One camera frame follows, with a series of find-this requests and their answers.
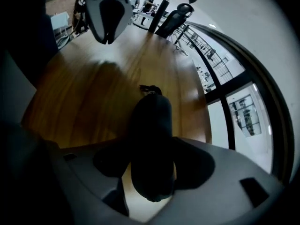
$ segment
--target building outside window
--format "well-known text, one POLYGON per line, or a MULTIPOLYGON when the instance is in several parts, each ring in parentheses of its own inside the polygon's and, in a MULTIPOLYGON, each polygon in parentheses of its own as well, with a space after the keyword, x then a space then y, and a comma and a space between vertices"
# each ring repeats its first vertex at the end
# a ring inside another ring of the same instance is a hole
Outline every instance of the building outside window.
POLYGON ((228 59, 227 59, 227 58, 223 58, 223 62, 224 62, 224 63, 227 63, 227 62, 228 62, 228 59))
POLYGON ((229 104, 232 117, 243 131, 245 137, 261 134, 257 111, 251 95, 229 104))

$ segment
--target metal railing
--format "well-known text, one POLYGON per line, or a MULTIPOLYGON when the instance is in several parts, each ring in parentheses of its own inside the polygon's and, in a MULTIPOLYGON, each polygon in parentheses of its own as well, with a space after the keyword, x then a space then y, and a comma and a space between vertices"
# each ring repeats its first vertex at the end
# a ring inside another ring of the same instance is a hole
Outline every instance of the metal railing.
MULTIPOLYGON (((215 71, 216 75, 219 78, 221 84, 228 82, 229 80, 233 79, 233 76, 229 69, 227 68, 226 64, 224 63, 224 59, 221 59, 218 53, 195 31, 193 31, 188 25, 180 26, 176 31, 175 34, 182 34, 185 30, 185 34, 187 37, 191 38, 194 44, 201 50, 202 53, 207 57, 209 64, 212 66, 213 70, 215 71)), ((186 36, 183 36, 183 41, 191 48, 194 49, 194 46, 189 41, 186 36)))

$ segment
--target desk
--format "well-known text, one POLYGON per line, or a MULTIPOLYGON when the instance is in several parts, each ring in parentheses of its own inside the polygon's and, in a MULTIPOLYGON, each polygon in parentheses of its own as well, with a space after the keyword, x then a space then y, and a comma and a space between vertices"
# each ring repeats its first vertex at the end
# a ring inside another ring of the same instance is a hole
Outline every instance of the desk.
POLYGON ((165 39, 128 26, 111 45, 90 31, 48 63, 22 125, 61 148, 97 143, 126 133, 143 97, 156 85, 172 104, 174 136, 211 142, 204 91, 193 61, 165 39))

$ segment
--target black object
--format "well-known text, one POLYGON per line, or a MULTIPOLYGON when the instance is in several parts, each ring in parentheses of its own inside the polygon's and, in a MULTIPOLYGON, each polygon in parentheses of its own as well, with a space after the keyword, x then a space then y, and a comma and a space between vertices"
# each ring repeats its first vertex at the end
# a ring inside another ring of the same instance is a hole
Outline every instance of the black object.
POLYGON ((148 94, 136 105, 129 126, 131 178, 135 189, 152 202, 173 194, 172 115, 169 100, 148 94))
POLYGON ((57 145, 19 126, 1 124, 0 129, 1 223, 74 224, 47 149, 57 145))
POLYGON ((74 27, 76 33, 79 33, 79 34, 81 33, 82 27, 84 27, 85 31, 87 31, 89 29, 88 25, 83 20, 83 16, 80 15, 80 18, 77 19, 74 14, 73 14, 73 27, 74 27))
POLYGON ((77 158, 77 156, 76 156, 75 154, 73 154, 73 153, 66 154, 66 155, 64 156, 64 159, 65 159, 66 162, 68 162, 68 161, 70 161, 70 160, 73 160, 73 159, 75 159, 75 158, 77 158))
POLYGON ((167 17, 169 12, 164 12, 163 17, 167 17))
MULTIPOLYGON (((287 104, 276 82, 263 64, 237 41, 233 40, 227 35, 222 34, 221 32, 216 31, 215 29, 210 29, 206 26, 193 22, 186 23, 191 27, 197 28, 221 44, 240 62, 240 64, 243 65, 244 69, 246 70, 244 73, 227 82, 228 85, 227 83, 223 84, 221 87, 216 85, 216 91, 212 91, 214 94, 212 94, 212 96, 208 96, 209 93, 207 94, 207 98, 210 101, 215 100, 216 97, 221 98, 223 96, 227 96, 228 94, 232 94, 233 92, 237 92, 238 90, 243 89, 244 86, 247 86, 250 81, 255 83, 257 86, 260 95, 263 98, 268 114, 272 114, 272 116, 269 118, 270 125, 272 127, 274 152, 271 172, 280 181, 282 181, 283 184, 288 184, 294 162, 295 144, 293 126, 287 104)), ((230 111, 227 111, 226 113, 228 113, 228 116, 225 114, 227 122, 227 119, 231 119, 232 117, 229 115, 230 111)))
POLYGON ((126 28, 132 17, 129 0, 83 1, 86 21, 95 39, 102 44, 111 44, 126 28))
POLYGON ((177 44, 179 43, 179 40, 181 39, 181 37, 183 36, 184 32, 188 30, 188 25, 186 25, 183 29, 183 31, 180 33, 180 35, 178 36, 178 38, 176 39, 175 43, 174 44, 177 44))
POLYGON ((163 95, 161 92, 161 89, 154 85, 152 85, 152 86, 140 85, 140 90, 143 92, 157 93, 159 95, 163 95))
POLYGON ((257 208, 269 197, 269 195, 255 178, 246 178, 241 180, 240 183, 245 189, 245 192, 255 208, 257 208))
POLYGON ((207 55, 207 58, 209 59, 209 60, 212 60, 212 56, 214 55, 216 53, 216 50, 215 49, 211 49, 210 50, 210 53, 207 55))
POLYGON ((179 4, 177 10, 170 13, 155 34, 167 38, 192 15, 193 11, 194 9, 191 5, 187 3, 179 4))

